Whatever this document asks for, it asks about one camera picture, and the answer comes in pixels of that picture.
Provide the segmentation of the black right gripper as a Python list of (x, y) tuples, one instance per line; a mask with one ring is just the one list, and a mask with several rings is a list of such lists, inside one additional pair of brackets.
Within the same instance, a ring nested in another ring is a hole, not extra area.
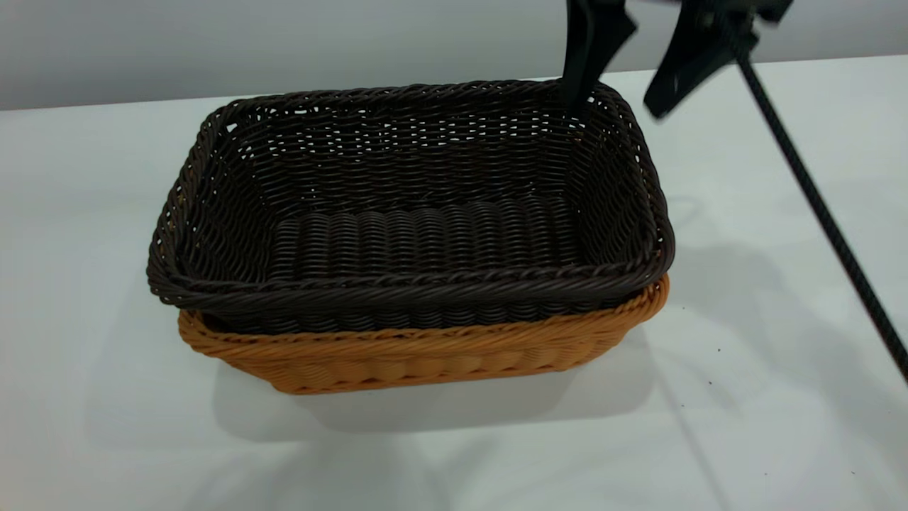
[[(681, 1), (672, 38), (644, 96), (655, 119), (664, 119), (708, 78), (735, 61), (721, 19), (734, 14), (780, 23), (792, 5), (776, 1)], [(567, 1), (563, 101), (578, 116), (604, 68), (636, 32), (626, 1)]]

